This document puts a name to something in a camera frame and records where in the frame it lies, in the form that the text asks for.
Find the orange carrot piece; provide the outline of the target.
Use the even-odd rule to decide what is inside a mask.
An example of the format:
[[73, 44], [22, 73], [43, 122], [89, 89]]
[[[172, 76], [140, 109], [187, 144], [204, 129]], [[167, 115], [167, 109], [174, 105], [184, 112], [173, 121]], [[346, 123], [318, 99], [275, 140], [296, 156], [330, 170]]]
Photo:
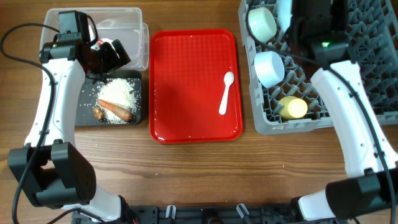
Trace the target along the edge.
[[114, 105], [104, 100], [97, 100], [97, 103], [103, 108], [110, 110], [113, 114], [115, 114], [123, 121], [129, 122], [130, 120], [132, 120], [132, 113], [120, 106]]

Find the brown food scrap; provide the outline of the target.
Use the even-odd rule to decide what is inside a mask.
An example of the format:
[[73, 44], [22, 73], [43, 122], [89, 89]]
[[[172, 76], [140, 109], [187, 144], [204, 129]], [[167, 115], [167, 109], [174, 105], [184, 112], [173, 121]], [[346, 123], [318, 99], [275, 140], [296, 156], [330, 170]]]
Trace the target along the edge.
[[105, 112], [99, 106], [93, 108], [93, 115], [99, 121], [106, 119]]

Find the white plastic spoon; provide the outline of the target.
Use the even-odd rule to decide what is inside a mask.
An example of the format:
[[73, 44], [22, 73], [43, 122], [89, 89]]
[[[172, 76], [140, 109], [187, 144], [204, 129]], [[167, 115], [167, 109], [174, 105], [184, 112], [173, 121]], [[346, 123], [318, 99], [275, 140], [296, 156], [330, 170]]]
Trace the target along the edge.
[[223, 96], [220, 102], [220, 107], [219, 107], [219, 114], [220, 115], [225, 115], [226, 114], [226, 109], [228, 106], [228, 95], [229, 95], [229, 88], [234, 82], [234, 73], [233, 72], [226, 72], [224, 75], [224, 92]]

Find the green bowl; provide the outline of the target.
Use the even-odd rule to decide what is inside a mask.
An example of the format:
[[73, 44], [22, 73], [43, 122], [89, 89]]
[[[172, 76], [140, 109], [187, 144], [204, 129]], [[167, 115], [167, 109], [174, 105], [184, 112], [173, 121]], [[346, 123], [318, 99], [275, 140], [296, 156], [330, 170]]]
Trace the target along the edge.
[[262, 43], [268, 42], [276, 35], [277, 26], [274, 16], [266, 7], [251, 9], [248, 22], [253, 36]]

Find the small light blue bowl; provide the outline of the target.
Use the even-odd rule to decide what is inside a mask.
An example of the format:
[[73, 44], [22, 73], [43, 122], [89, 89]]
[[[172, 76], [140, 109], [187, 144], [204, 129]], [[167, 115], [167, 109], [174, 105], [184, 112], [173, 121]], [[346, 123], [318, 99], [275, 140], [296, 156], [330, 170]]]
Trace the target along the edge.
[[254, 69], [265, 88], [277, 85], [285, 76], [283, 61], [279, 54], [273, 51], [257, 53], [254, 57]]

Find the large light blue plate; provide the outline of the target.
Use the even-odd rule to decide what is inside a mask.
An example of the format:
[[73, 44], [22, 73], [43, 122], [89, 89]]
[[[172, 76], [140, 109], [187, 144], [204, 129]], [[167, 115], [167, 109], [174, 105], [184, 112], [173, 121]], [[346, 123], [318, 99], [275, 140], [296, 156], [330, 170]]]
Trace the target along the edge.
[[290, 27], [292, 18], [292, 3], [293, 0], [278, 0], [277, 6], [277, 21], [280, 25], [280, 30], [284, 33]]

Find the yellow plastic cup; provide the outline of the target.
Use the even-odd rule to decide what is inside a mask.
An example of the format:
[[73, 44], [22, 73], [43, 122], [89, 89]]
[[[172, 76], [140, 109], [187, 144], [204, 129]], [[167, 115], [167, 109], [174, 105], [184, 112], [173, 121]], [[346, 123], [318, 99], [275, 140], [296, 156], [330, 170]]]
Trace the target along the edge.
[[279, 115], [284, 119], [299, 119], [304, 117], [308, 111], [307, 103], [296, 96], [285, 96], [280, 101], [282, 109]]

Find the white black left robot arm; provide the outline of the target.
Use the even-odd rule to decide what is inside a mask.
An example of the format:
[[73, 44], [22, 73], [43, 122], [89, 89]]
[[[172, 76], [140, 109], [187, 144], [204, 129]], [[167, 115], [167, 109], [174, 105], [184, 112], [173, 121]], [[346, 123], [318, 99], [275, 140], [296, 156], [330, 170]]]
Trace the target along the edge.
[[24, 146], [12, 149], [8, 166], [35, 207], [76, 212], [96, 223], [138, 223], [120, 195], [97, 184], [93, 166], [75, 147], [75, 120], [81, 87], [87, 78], [105, 76], [129, 63], [119, 40], [98, 42], [93, 19], [80, 11], [58, 15], [59, 28], [42, 46], [36, 67], [43, 72], [34, 124]]

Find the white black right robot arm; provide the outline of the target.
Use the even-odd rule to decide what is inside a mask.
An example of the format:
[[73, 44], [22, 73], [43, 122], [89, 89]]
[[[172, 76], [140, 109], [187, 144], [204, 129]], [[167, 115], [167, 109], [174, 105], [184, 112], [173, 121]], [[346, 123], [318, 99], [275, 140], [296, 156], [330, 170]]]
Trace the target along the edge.
[[346, 1], [282, 1], [279, 22], [292, 53], [324, 102], [347, 179], [298, 199], [303, 219], [351, 219], [384, 209], [396, 220], [397, 153], [386, 139], [346, 33]]

